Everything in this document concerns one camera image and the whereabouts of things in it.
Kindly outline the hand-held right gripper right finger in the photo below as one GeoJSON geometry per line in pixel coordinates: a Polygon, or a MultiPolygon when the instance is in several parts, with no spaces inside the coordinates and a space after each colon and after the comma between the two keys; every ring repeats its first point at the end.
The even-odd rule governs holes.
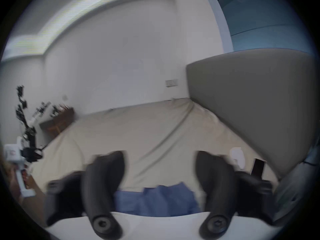
{"type": "Polygon", "coordinates": [[[209,212],[199,228],[201,238],[222,237],[235,213],[274,225],[273,186],[262,174],[235,170],[223,156],[206,151],[196,152],[195,174],[206,194],[204,211],[209,212]]]}

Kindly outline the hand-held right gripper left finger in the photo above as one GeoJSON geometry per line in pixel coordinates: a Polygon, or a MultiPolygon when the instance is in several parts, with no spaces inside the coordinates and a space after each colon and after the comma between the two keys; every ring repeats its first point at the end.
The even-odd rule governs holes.
{"type": "Polygon", "coordinates": [[[111,214],[116,210],[114,194],[125,174],[125,154],[114,151],[97,156],[84,171],[74,171],[47,184],[45,223],[89,218],[94,232],[106,240],[118,240],[122,227],[111,214]]]}

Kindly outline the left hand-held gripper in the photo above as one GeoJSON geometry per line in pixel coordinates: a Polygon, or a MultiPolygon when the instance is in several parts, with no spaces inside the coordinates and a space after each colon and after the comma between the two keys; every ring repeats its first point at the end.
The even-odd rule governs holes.
{"type": "Polygon", "coordinates": [[[22,172],[26,172],[26,162],[33,163],[43,158],[43,152],[36,147],[26,147],[25,157],[22,156],[22,152],[25,148],[25,140],[23,137],[17,137],[17,142],[14,144],[4,145],[4,157],[5,160],[11,162],[17,166],[15,175],[17,177],[18,186],[22,197],[34,197],[35,191],[32,188],[26,188],[25,181],[22,176],[22,172]]]}

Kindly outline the person's left hand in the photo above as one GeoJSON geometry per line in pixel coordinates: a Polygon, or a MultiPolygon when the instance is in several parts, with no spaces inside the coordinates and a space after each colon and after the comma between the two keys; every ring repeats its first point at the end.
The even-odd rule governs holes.
{"type": "MultiPolygon", "coordinates": [[[[23,181],[26,185],[27,189],[36,189],[35,185],[34,185],[34,180],[32,178],[32,176],[29,173],[29,166],[28,165],[24,165],[25,170],[22,172],[22,178],[23,181]]],[[[17,166],[17,164],[14,163],[9,163],[6,169],[6,174],[7,174],[7,179],[9,182],[9,190],[13,196],[13,198],[18,202],[18,204],[20,206],[22,206],[22,203],[24,201],[24,197],[21,194],[21,190],[18,184],[18,179],[17,179],[17,175],[16,175],[16,170],[19,167],[17,166]]]]}

